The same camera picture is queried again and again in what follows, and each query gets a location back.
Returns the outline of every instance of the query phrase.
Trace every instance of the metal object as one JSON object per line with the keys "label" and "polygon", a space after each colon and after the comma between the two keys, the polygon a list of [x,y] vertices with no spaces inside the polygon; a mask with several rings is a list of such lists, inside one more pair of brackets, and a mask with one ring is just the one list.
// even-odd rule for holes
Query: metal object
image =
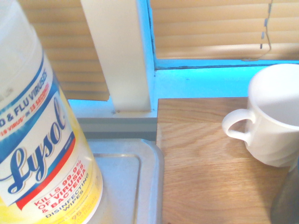
{"label": "metal object", "polygon": [[299,224],[298,167],[288,173],[285,183],[276,195],[271,208],[272,224]]}
{"label": "metal object", "polygon": [[89,140],[103,196],[88,224],[161,224],[164,158],[146,140]]}

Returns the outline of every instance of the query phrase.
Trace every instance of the wooden countertop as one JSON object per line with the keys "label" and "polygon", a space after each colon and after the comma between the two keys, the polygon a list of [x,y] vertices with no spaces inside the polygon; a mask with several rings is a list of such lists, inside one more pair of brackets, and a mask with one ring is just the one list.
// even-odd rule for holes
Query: wooden countertop
{"label": "wooden countertop", "polygon": [[271,223],[288,168],[262,164],[221,128],[226,114],[246,105],[247,98],[159,100],[163,224]]}

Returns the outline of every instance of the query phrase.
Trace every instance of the plastic lid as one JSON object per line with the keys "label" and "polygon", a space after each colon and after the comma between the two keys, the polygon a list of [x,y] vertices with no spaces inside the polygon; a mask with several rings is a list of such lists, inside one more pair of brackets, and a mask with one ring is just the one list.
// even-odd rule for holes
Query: plastic lid
{"label": "plastic lid", "polygon": [[34,34],[15,0],[0,0],[0,83],[10,82],[34,46]]}

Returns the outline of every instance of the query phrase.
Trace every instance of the red stripe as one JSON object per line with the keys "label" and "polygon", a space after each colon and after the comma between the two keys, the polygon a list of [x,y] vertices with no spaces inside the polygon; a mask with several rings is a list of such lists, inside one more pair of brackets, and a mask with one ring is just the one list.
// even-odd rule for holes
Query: red stripe
{"label": "red stripe", "polygon": [[46,179],[37,187],[35,188],[30,194],[22,198],[21,200],[16,202],[16,205],[19,207],[20,210],[24,208],[24,206],[31,201],[37,194],[39,194],[57,175],[57,173],[61,170],[64,166],[68,158],[70,157],[74,146],[75,146],[76,139],[73,139],[71,145],[65,155],[62,157],[61,161],[57,164],[57,166],[53,169],[53,171],[46,177]]}

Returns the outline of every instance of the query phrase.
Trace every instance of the window blinds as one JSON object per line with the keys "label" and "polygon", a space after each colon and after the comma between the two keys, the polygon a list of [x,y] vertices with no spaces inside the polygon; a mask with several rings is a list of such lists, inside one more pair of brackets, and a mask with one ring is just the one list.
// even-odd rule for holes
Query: window blinds
{"label": "window blinds", "polygon": [[157,58],[299,59],[298,0],[150,0]]}
{"label": "window blinds", "polygon": [[19,0],[68,99],[104,100],[109,92],[80,0]]}

